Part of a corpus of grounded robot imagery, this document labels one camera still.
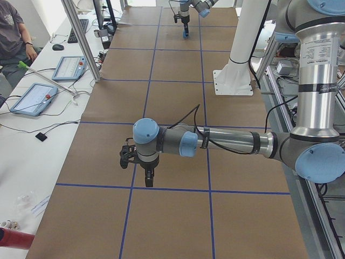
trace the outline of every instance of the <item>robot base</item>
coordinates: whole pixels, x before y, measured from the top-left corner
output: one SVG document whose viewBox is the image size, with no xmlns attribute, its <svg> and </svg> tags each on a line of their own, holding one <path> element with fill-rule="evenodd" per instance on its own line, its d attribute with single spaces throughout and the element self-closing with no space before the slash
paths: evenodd
<svg viewBox="0 0 345 259">
<path fill-rule="evenodd" d="M 227 70 L 225 66 L 223 70 L 213 71 L 213 82 L 215 85 L 215 93 L 218 96 L 252 96 L 253 89 L 250 84 L 249 72 Z"/>
</svg>

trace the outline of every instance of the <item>person's hand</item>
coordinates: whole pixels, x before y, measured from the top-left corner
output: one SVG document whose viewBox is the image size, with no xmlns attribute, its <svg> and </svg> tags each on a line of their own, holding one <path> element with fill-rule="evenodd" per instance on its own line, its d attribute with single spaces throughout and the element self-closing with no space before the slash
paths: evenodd
<svg viewBox="0 0 345 259">
<path fill-rule="evenodd" d="M 34 50 L 33 46 L 30 44 L 26 45 L 26 55 L 31 59 L 32 62 L 34 62 L 34 60 L 37 58 L 37 53 Z"/>
</svg>

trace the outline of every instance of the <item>red cylinder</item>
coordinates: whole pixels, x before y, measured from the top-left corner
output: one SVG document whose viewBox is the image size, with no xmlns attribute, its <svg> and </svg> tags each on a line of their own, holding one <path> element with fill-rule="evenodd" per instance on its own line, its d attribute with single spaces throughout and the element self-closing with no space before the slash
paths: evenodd
<svg viewBox="0 0 345 259">
<path fill-rule="evenodd" d="M 29 249 L 35 235 L 0 228 L 0 247 Z"/>
</svg>

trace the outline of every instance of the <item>person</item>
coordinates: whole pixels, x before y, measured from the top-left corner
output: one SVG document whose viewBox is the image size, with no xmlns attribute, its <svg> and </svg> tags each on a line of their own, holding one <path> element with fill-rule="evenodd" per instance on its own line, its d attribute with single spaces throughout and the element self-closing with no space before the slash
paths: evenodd
<svg viewBox="0 0 345 259">
<path fill-rule="evenodd" d="M 0 0 L 0 66 L 12 90 L 24 76 L 26 69 L 18 68 L 19 61 L 30 66 L 40 53 L 16 8 Z"/>
</svg>

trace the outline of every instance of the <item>blue tablet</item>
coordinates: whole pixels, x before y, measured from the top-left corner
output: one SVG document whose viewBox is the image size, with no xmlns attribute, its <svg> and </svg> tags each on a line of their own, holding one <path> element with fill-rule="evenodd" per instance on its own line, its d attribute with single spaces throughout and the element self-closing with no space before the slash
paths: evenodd
<svg viewBox="0 0 345 259">
<path fill-rule="evenodd" d="M 57 93 L 57 86 L 34 83 L 10 108 L 10 112 L 38 116 Z"/>
<path fill-rule="evenodd" d="M 54 81 L 75 81 L 84 73 L 85 57 L 61 57 L 52 79 Z"/>
</svg>

